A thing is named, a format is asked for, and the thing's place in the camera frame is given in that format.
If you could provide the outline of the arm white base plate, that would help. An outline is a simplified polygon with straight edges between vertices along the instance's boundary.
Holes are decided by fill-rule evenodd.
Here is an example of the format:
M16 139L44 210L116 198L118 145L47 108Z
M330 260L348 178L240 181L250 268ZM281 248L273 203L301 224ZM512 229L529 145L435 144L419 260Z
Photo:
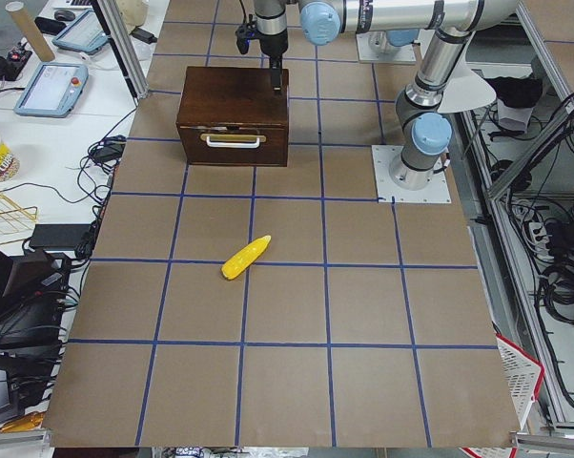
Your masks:
M414 65L417 61L415 45L419 29L371 31L357 35L359 61Z
M441 159L423 172L407 168L400 145L373 145L372 157L380 203L449 204L451 202Z

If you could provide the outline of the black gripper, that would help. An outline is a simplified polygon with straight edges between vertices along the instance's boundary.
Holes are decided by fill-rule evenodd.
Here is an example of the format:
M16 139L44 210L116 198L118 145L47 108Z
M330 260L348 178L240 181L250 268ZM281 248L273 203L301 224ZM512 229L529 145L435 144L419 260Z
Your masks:
M282 91L282 55L287 52L287 31L278 34L259 34L261 51L269 57L271 86L276 93Z

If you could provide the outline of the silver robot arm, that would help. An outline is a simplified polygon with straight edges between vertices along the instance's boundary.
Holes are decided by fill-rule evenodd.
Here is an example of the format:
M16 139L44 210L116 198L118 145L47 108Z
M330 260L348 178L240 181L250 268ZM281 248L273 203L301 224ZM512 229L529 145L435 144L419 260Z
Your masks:
M286 1L255 1L255 38L269 57L271 88L282 89L282 56L288 50ZM473 1L298 1L305 38L325 46L345 32L471 27Z
M446 87L492 10L489 1L407 1L398 8L398 25L433 31L414 80L396 102L405 142L389 172L401 188L426 187L436 161L448 151L452 127L441 107Z

